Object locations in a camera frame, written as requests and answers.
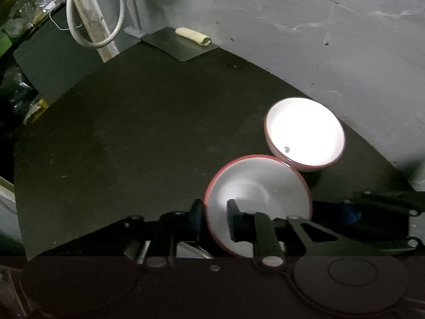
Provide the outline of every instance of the screw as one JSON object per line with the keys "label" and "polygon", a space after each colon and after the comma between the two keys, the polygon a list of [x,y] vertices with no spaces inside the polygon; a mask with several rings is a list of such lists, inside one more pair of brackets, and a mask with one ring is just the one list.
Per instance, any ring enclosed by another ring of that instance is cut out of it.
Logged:
{"label": "screw", "polygon": [[163,267],[167,265],[167,261],[163,257],[149,257],[146,265],[149,267]]}
{"label": "screw", "polygon": [[275,257],[270,255],[269,257],[265,257],[262,260],[263,264],[270,267],[278,267],[283,264],[283,259],[281,257]]}
{"label": "screw", "polygon": [[411,240],[407,241],[407,244],[408,244],[410,247],[416,248],[416,247],[418,247],[418,244],[419,244],[419,243],[418,243],[416,240],[411,239]]}

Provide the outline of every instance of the metal sheet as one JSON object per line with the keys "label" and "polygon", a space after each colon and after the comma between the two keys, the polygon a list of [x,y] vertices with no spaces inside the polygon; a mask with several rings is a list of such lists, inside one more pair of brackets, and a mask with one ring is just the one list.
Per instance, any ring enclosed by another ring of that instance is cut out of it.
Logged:
{"label": "metal sheet", "polygon": [[409,236],[419,238],[425,245],[425,212],[409,217]]}
{"label": "metal sheet", "polygon": [[199,45],[194,41],[179,36],[172,27],[164,27],[143,37],[142,40],[165,51],[179,61],[188,61],[191,58],[218,48],[218,45],[214,43]]}

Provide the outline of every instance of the gray wall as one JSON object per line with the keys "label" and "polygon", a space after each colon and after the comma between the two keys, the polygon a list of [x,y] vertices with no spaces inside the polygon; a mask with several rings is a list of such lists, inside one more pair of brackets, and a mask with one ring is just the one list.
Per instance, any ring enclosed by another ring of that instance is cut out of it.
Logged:
{"label": "gray wall", "polygon": [[[98,2],[113,28],[118,0]],[[144,31],[210,35],[329,107],[425,190],[425,0],[134,2]]]}
{"label": "gray wall", "polygon": [[23,255],[15,195],[1,183],[3,179],[0,177],[0,254]]}

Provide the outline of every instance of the white bowl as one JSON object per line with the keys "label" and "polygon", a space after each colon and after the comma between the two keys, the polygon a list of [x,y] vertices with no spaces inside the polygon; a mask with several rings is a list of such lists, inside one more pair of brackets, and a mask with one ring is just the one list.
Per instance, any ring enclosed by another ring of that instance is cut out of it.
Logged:
{"label": "white bowl", "polygon": [[266,155],[250,155],[226,164],[205,192],[208,228],[214,239],[232,254],[252,257],[252,244],[233,242],[227,223],[227,201],[234,199],[241,212],[262,212],[271,219],[298,215],[310,219],[310,191],[290,165]]}
{"label": "white bowl", "polygon": [[307,98],[274,104],[264,119],[264,133],[271,152],[299,171],[328,167],[345,148],[344,130],[336,116]]}

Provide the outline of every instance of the black table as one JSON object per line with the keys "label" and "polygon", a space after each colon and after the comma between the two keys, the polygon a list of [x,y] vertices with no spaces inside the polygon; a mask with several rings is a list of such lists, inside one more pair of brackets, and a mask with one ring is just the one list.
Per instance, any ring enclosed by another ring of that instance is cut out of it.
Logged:
{"label": "black table", "polygon": [[[188,62],[136,44],[69,90],[21,134],[15,186],[28,257],[131,214],[188,210],[214,174],[248,154],[271,154],[263,118],[305,96],[274,75],[213,50]],[[363,190],[412,190],[344,125],[343,157],[307,179],[314,200]]]}

